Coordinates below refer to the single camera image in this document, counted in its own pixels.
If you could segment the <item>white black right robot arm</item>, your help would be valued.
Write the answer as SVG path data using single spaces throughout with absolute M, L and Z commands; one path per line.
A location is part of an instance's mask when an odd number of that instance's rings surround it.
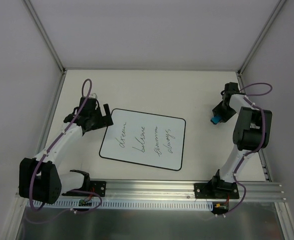
M 238 199 L 237 175 L 253 154 L 267 147 L 272 111 L 250 101 L 235 82 L 225 84 L 221 95 L 222 101 L 212 110 L 210 121 L 217 125 L 237 115 L 232 134 L 233 149 L 223 167 L 217 170 L 202 190 L 209 198 Z

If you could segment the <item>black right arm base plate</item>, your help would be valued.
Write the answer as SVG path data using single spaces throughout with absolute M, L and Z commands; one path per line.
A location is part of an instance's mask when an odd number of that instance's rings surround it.
M 210 182 L 198 182 L 193 186 L 196 199 L 239 199 L 238 187 L 235 182 L 216 185 Z

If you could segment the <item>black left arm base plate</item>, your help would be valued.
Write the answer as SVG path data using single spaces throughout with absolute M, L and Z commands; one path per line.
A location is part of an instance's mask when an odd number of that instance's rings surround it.
M 89 182 L 85 183 L 81 188 L 77 188 L 76 190 L 82 192 L 94 192 L 100 197 L 104 197 L 106 192 L 106 185 L 106 181 L 90 180 Z M 68 197 L 88 197 L 90 194 L 68 191 L 66 193 L 63 193 L 62 195 Z

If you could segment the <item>white whiteboard black frame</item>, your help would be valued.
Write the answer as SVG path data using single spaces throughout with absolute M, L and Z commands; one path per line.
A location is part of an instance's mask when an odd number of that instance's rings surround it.
M 186 121 L 179 117 L 115 108 L 99 156 L 142 166 L 182 168 Z

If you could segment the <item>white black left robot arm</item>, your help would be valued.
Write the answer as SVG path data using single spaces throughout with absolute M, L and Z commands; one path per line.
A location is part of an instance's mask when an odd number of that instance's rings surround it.
M 59 174 L 61 165 L 69 147 L 85 133 L 113 125 L 108 104 L 103 105 L 102 113 L 99 101 L 94 97 L 81 97 L 78 107 L 63 120 L 60 133 L 33 158 L 24 158 L 19 166 L 19 196 L 29 200 L 54 204 L 60 195 L 77 193 L 84 196 L 89 193 L 91 181 L 89 173 L 72 169 Z

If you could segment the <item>blue whiteboard eraser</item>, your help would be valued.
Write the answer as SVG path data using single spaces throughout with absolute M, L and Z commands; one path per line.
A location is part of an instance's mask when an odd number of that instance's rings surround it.
M 210 120 L 214 125 L 218 124 L 221 122 L 221 116 L 219 115 L 216 115 L 216 116 L 213 116 Z

